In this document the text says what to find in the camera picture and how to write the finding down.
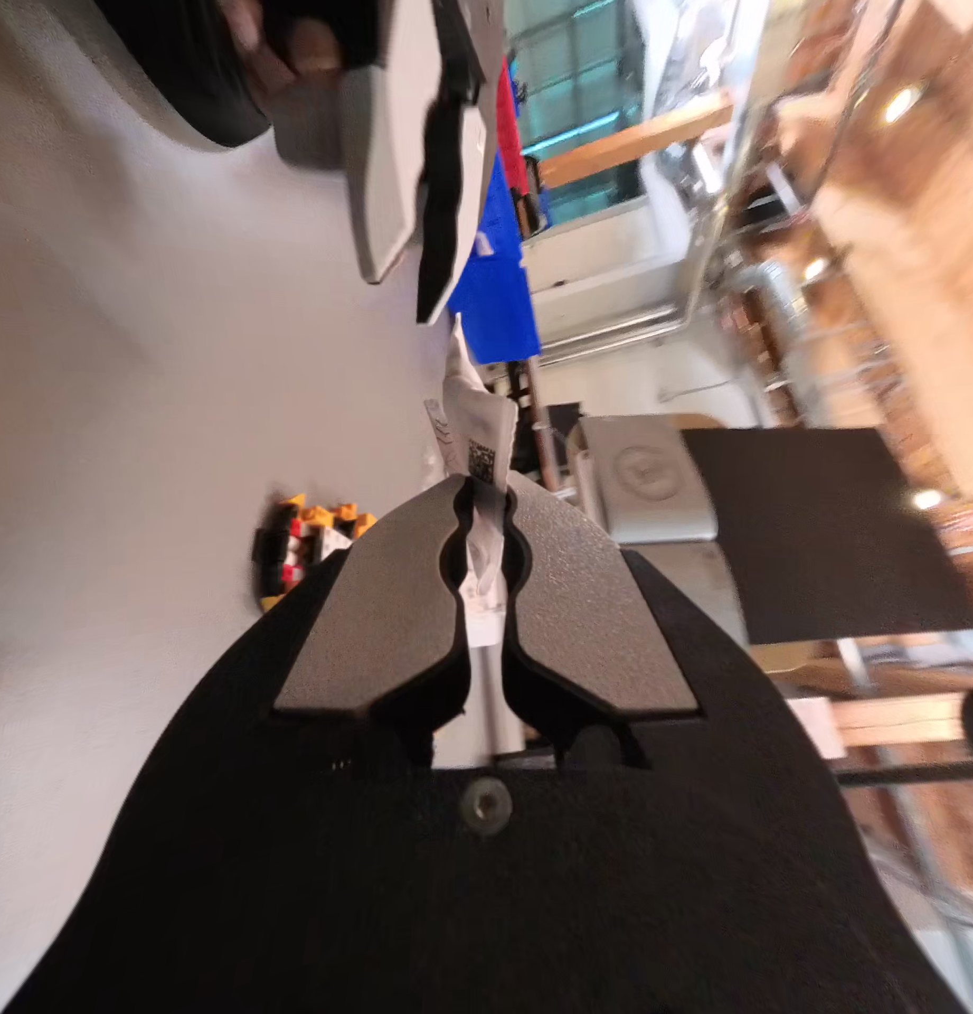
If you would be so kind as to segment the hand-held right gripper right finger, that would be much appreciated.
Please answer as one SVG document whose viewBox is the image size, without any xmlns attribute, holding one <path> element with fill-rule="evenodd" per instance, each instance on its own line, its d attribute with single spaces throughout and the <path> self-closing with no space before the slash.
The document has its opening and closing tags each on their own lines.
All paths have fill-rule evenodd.
<svg viewBox="0 0 973 1014">
<path fill-rule="evenodd" d="M 696 714 L 618 545 L 526 476 L 507 492 L 506 617 L 525 664 L 615 719 Z"/>
</svg>

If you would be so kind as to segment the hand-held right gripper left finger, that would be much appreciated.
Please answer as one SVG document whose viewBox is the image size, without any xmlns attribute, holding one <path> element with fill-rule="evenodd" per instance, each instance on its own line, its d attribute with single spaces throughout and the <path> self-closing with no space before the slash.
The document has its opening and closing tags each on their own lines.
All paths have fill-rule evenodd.
<svg viewBox="0 0 973 1014">
<path fill-rule="evenodd" d="M 355 540 L 275 700 L 281 714 L 451 719 L 470 686 L 472 484 L 453 475 Z"/>
</svg>

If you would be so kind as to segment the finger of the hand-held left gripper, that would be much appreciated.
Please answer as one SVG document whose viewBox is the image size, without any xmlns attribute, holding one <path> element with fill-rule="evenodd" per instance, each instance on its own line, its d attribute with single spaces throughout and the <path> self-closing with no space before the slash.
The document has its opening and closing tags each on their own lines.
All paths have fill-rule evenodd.
<svg viewBox="0 0 973 1014">
<path fill-rule="evenodd" d="M 442 58 L 424 129 L 420 180 L 417 323 L 434 323 L 474 247 L 497 151 L 505 4 L 435 1 Z"/>
<path fill-rule="evenodd" d="M 339 83 L 342 165 L 358 269 L 392 271 L 417 228 L 427 120 L 442 79 L 433 3 L 377 2 L 375 61 Z"/>
</svg>

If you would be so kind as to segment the blue plastic bin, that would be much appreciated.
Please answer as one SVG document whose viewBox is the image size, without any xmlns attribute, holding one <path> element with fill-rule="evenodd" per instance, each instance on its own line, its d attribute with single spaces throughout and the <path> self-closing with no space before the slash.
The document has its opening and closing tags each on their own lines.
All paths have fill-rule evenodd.
<svg viewBox="0 0 973 1014">
<path fill-rule="evenodd" d="M 495 155 L 472 251 L 449 298 L 479 365 L 529 360 L 541 353 L 521 235 L 503 161 Z"/>
</svg>

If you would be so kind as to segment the white printed paper bag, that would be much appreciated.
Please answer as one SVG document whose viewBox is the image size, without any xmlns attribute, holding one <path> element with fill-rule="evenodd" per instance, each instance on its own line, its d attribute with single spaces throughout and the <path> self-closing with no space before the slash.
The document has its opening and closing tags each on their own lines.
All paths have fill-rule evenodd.
<svg viewBox="0 0 973 1014">
<path fill-rule="evenodd" d="M 486 389 L 469 355 L 461 314 L 453 321 L 442 399 L 427 399 L 424 407 L 445 475 L 472 481 L 468 571 L 459 593 L 470 648 L 490 648 L 503 640 L 505 628 L 504 526 L 518 410 Z"/>
</svg>

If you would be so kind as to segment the yellow lego car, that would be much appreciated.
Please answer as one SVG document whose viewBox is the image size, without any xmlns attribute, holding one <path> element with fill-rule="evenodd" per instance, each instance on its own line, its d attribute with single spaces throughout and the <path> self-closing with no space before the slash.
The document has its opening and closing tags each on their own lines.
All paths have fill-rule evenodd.
<svg viewBox="0 0 973 1014">
<path fill-rule="evenodd" d="M 263 614 L 270 612 L 311 571 L 346 551 L 377 522 L 354 503 L 332 508 L 309 504 L 305 494 L 276 501 L 255 530 L 252 589 Z"/>
</svg>

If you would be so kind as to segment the person's left hand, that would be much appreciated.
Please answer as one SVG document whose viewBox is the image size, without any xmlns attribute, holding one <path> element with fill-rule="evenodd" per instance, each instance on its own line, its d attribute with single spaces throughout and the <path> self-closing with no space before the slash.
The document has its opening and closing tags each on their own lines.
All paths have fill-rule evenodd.
<svg viewBox="0 0 973 1014">
<path fill-rule="evenodd" d="M 221 1 L 219 8 L 248 82 L 261 97 L 305 82 L 334 82 L 341 72 L 341 46 L 324 22 L 291 21 L 285 40 L 273 45 L 265 32 L 261 2 Z"/>
</svg>

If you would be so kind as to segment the red plastic bin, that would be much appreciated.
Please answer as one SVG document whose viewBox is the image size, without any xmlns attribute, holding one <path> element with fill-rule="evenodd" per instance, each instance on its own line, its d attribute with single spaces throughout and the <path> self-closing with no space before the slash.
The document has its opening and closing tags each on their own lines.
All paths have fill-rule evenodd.
<svg viewBox="0 0 973 1014">
<path fill-rule="evenodd" d="M 518 131 L 518 106 L 508 60 L 503 57 L 496 88 L 496 141 L 505 183 L 514 202 L 528 194 L 529 184 Z"/>
</svg>

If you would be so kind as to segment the window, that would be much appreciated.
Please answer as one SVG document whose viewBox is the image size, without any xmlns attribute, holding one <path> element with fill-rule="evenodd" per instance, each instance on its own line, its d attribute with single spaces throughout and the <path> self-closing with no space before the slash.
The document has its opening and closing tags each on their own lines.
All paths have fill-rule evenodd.
<svg viewBox="0 0 973 1014">
<path fill-rule="evenodd" d="M 643 118 L 645 43 L 624 1 L 508 1 L 509 70 L 533 167 Z"/>
</svg>

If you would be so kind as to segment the person's dark knit sweater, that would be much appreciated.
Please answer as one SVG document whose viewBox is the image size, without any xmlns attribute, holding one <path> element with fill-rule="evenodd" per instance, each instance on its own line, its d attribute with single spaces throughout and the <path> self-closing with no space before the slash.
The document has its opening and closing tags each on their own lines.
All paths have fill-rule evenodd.
<svg viewBox="0 0 973 1014">
<path fill-rule="evenodd" d="M 238 148 L 271 128 L 219 2 L 95 5 L 166 102 L 205 139 Z"/>
</svg>

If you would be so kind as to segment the silver device with round logo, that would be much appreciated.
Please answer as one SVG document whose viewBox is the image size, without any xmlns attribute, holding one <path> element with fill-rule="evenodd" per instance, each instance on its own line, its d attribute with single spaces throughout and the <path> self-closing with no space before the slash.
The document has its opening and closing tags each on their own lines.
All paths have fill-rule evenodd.
<svg viewBox="0 0 973 1014">
<path fill-rule="evenodd" d="M 712 497 L 681 431 L 666 416 L 584 416 L 578 430 L 614 541 L 716 540 Z"/>
</svg>

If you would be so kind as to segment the black flat panel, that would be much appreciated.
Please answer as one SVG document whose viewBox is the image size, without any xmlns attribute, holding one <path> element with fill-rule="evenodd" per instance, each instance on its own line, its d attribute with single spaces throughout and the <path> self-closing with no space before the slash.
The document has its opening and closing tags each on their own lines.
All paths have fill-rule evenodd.
<svg viewBox="0 0 973 1014">
<path fill-rule="evenodd" d="M 756 645 L 973 630 L 973 598 L 872 428 L 686 429 Z"/>
</svg>

